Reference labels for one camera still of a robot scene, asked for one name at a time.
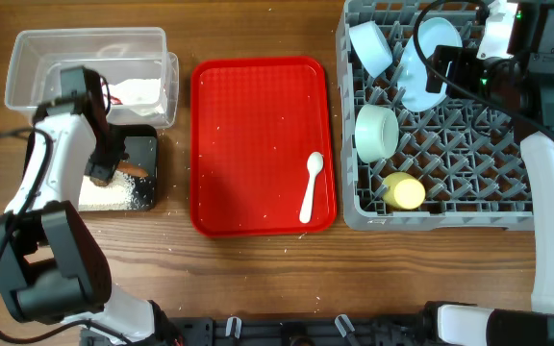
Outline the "mint green bowl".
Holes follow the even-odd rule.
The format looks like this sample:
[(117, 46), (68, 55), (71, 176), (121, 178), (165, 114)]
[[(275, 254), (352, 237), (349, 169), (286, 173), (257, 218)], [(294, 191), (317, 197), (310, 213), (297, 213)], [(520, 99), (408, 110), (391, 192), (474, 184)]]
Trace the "mint green bowl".
[(389, 159), (399, 141), (399, 125), (396, 114), (389, 108), (364, 105), (356, 118), (355, 145), (364, 163)]

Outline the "white plastic spoon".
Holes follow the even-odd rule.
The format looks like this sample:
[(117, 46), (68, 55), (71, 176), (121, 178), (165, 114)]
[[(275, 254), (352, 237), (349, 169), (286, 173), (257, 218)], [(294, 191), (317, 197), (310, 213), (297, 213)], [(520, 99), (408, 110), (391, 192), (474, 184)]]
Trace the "white plastic spoon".
[(309, 178), (299, 212), (299, 221), (303, 224), (307, 224), (311, 221), (315, 193), (315, 179), (322, 169), (323, 156), (319, 152), (312, 152), (307, 160)]

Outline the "pile of rice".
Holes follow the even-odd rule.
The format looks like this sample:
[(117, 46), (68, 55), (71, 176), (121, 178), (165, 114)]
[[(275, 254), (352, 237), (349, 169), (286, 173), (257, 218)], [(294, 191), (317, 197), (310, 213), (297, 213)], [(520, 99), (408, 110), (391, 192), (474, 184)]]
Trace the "pile of rice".
[(145, 178), (116, 171), (107, 185), (97, 185), (89, 176), (83, 177), (79, 211), (136, 210), (144, 205), (140, 193)]

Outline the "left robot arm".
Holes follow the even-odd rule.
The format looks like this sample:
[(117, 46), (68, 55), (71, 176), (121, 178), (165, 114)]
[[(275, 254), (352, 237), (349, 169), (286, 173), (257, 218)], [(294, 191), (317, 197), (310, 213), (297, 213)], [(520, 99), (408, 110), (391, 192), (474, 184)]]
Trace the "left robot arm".
[(106, 79), (84, 66), (61, 72), (62, 94), (40, 104), (26, 128), (23, 179), (0, 215), (0, 340), (40, 342), (76, 326), (113, 345), (182, 345), (182, 332), (151, 300), (112, 281), (99, 245), (77, 211), (84, 177), (108, 183), (126, 166), (125, 141), (146, 153), (157, 131), (107, 120)]

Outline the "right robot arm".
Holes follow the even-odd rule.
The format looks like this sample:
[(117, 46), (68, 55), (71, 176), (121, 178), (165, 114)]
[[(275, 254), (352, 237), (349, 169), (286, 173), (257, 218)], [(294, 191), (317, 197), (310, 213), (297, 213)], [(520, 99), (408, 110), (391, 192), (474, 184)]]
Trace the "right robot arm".
[(515, 124), (532, 191), (536, 275), (531, 311), (430, 302), (428, 338), (451, 345), (554, 345), (554, 4), (520, 3), (506, 48), (510, 71), (440, 45), (421, 61), (427, 90), (449, 92), (503, 112)]

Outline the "yellow plastic cup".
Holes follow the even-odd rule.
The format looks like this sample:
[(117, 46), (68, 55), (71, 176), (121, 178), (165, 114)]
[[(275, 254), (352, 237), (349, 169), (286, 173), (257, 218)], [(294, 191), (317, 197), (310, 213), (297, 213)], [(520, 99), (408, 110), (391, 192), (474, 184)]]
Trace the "yellow plastic cup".
[(383, 181), (387, 191), (383, 195), (386, 204), (402, 210), (414, 210), (422, 205), (426, 197), (423, 184), (405, 172), (389, 174)]

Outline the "light blue bowl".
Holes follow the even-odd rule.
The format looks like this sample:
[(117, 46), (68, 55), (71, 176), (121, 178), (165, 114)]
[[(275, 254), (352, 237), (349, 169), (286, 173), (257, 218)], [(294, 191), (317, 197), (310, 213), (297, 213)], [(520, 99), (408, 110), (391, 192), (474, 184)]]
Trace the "light blue bowl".
[(379, 77), (393, 63), (389, 44), (375, 22), (369, 21), (351, 27), (349, 36), (352, 47), (371, 77)]

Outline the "brown carrot piece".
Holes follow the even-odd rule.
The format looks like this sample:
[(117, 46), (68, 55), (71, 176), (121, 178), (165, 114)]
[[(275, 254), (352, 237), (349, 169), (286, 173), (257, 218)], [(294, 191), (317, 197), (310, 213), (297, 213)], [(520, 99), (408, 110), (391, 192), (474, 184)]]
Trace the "brown carrot piece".
[(124, 174), (130, 175), (132, 177), (146, 178), (148, 173), (142, 167), (133, 165), (127, 161), (121, 161), (117, 168), (117, 171), (121, 171)]

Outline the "light blue plate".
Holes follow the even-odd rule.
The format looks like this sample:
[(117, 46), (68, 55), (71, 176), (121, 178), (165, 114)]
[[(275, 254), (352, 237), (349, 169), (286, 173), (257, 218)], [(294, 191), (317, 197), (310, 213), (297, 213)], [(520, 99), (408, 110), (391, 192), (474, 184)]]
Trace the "light blue plate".
[[(425, 20), (418, 29), (418, 41), (426, 58), (430, 58), (438, 45), (463, 47), (461, 36), (456, 28), (446, 19), (435, 17)], [(418, 57), (411, 37), (404, 49), (400, 64), (403, 71), (397, 80), (397, 87), (405, 88), (401, 98), (403, 106), (412, 112), (430, 110), (446, 98), (446, 83), (441, 85), (439, 93), (426, 90), (427, 72), (422, 60)]]

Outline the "white paper napkin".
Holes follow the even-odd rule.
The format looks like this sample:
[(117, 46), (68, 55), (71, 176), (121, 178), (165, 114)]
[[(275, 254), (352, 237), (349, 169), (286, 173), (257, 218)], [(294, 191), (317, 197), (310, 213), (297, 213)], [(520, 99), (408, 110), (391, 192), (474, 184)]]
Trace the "white paper napkin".
[(128, 79), (109, 85), (109, 90), (110, 95), (122, 102), (122, 106), (139, 116), (153, 116), (166, 111), (166, 93), (160, 79)]

